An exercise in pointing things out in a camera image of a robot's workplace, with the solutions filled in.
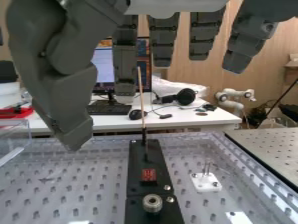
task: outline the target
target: black metal plate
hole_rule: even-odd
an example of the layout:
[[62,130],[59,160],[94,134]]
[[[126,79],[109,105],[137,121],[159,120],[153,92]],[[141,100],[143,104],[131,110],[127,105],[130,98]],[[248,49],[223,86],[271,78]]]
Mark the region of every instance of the black metal plate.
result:
[[[127,185],[126,195],[143,196],[146,194],[173,194],[173,185],[166,168],[163,154],[159,142],[155,139],[147,140],[147,161],[143,159],[145,147],[141,140],[130,142],[129,146],[129,163],[127,163]],[[157,185],[142,185],[142,169],[154,169]]]
[[162,195],[162,209],[159,214],[149,215],[142,208],[141,196],[126,199],[125,206],[125,224],[183,224],[183,218],[175,196]]

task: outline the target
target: white desk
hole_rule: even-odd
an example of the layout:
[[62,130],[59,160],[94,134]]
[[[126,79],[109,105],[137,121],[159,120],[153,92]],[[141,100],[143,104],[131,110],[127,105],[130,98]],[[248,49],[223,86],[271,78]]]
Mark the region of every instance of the white desk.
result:
[[[151,110],[150,93],[143,94],[145,111]],[[204,100],[198,99],[191,104],[191,107],[206,103]],[[153,105],[153,108],[159,108],[162,105]],[[133,109],[141,109],[139,97],[134,99]],[[235,125],[240,123],[240,119],[218,108],[215,111],[207,111],[207,116],[195,115],[194,109],[180,110],[178,107],[165,107],[155,111],[159,114],[171,114],[173,117],[159,119],[159,117],[150,112],[145,118],[147,130],[165,130],[175,128],[200,128],[203,130],[232,130]],[[97,132],[123,132],[135,131],[141,128],[141,120],[131,121],[127,116],[91,116],[93,130]],[[49,134],[49,129],[42,122],[37,113],[33,113],[28,118],[30,130],[33,135]]]

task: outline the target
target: red object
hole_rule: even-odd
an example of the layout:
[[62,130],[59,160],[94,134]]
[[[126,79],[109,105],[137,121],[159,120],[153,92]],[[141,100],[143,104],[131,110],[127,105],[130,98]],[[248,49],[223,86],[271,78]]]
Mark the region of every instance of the red object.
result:
[[142,181],[155,181],[155,169],[142,169]]
[[24,118],[33,113],[31,107],[0,109],[0,119]]

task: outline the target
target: metal knob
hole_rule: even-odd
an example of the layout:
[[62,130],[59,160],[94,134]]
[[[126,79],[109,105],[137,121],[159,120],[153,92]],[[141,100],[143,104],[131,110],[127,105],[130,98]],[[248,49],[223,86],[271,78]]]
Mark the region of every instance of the metal knob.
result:
[[143,210],[149,213],[158,213],[162,209],[162,199],[155,194],[147,194],[142,199]]

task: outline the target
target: computer monitor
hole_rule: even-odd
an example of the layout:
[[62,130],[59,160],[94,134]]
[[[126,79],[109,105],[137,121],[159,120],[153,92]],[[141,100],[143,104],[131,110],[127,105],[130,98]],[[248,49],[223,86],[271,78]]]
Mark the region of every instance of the computer monitor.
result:
[[[106,94],[114,92],[114,67],[111,39],[102,40],[94,50],[91,63],[97,68],[97,81],[93,93]],[[137,39],[137,66],[141,68],[142,90],[151,91],[151,57],[150,44],[147,37]],[[135,87],[138,91],[138,79],[135,78]]]

